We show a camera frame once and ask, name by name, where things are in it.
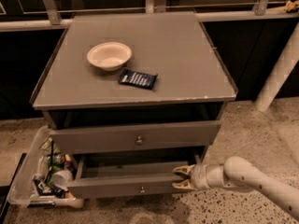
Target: open drawer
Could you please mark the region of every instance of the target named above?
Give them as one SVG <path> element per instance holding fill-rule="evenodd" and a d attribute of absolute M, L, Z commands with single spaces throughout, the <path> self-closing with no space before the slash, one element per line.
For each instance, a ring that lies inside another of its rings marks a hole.
<path fill-rule="evenodd" d="M 77 177 L 67 184 L 80 199 L 175 193 L 183 178 L 172 170 L 200 161 L 204 147 L 82 155 Z"/>
<path fill-rule="evenodd" d="M 220 127 L 221 122 L 213 120 L 72 128 L 50 135 L 62 152 L 86 154 L 209 146 Z"/>

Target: bowl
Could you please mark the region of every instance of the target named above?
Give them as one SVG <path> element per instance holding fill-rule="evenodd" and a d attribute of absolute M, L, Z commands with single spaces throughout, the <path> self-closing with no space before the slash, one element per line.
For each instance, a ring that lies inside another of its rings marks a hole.
<path fill-rule="evenodd" d="M 92 48 L 87 60 L 92 65 L 106 71 L 115 71 L 132 56 L 131 49 L 119 42 L 106 42 Z"/>

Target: concrete floor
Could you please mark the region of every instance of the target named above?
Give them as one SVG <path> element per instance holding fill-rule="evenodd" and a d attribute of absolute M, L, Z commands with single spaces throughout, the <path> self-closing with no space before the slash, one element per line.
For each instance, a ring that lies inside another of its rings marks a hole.
<path fill-rule="evenodd" d="M 299 188 L 299 97 L 275 100 L 264 114 L 252 102 L 227 105 L 206 163 L 240 156 Z M 6 185 L 43 119 L 0 121 L 0 185 Z M 212 189 L 187 194 L 90 199 L 82 209 L 11 205 L 6 223 L 299 223 L 256 191 Z"/>

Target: clear plastic container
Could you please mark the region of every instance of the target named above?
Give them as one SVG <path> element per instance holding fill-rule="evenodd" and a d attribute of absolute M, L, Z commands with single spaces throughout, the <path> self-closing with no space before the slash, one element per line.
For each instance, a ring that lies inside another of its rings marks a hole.
<path fill-rule="evenodd" d="M 56 198 L 55 196 L 40 196 L 36 193 L 33 185 L 33 176 L 36 172 L 38 160 L 45 154 L 45 151 L 39 149 L 50 135 L 50 129 L 47 126 L 40 128 L 33 140 L 32 145 L 23 161 L 23 164 L 17 173 L 7 200 L 11 204 L 23 206 L 72 206 L 81 208 L 84 205 L 84 199 L 77 198 Z"/>

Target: toy in bin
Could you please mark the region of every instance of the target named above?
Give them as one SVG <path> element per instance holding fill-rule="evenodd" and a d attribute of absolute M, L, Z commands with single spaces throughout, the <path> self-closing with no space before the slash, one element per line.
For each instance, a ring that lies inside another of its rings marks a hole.
<path fill-rule="evenodd" d="M 38 159 L 33 176 L 36 194 L 56 198 L 74 198 L 66 186 L 67 182 L 74 179 L 77 171 L 71 157 L 62 154 L 51 137 L 40 149 L 47 154 Z"/>

